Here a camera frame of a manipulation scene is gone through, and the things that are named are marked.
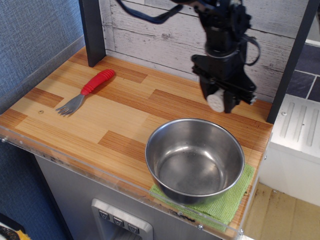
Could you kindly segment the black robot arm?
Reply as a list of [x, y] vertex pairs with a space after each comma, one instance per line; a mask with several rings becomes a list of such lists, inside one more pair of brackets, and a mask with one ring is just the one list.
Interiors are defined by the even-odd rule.
[[247, 60], [248, 43], [260, 46], [246, 34], [251, 16], [240, 0], [177, 0], [177, 9], [189, 5], [205, 31], [204, 55], [194, 54], [192, 71], [199, 77], [203, 97], [216, 112], [229, 114], [241, 101], [253, 104], [256, 85], [245, 73], [260, 58]]

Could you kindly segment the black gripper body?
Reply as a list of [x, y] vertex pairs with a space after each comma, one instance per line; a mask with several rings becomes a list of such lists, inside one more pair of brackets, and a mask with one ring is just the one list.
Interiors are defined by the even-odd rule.
[[195, 54], [191, 57], [192, 70], [200, 77], [215, 77], [216, 85], [232, 93], [247, 92], [255, 95], [256, 85], [247, 76], [244, 66], [247, 60], [247, 42], [242, 41], [231, 55], [214, 58]]

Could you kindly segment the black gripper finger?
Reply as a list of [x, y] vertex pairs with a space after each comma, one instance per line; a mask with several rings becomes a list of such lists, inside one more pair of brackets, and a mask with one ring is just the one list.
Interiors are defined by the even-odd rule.
[[231, 92], [225, 90], [223, 93], [224, 112], [230, 114], [233, 108], [243, 101], [249, 105], [252, 105], [256, 101], [256, 96], [251, 92]]
[[204, 75], [199, 76], [199, 84], [205, 100], [209, 95], [215, 94], [220, 88], [216, 85], [215, 77], [208, 77]]

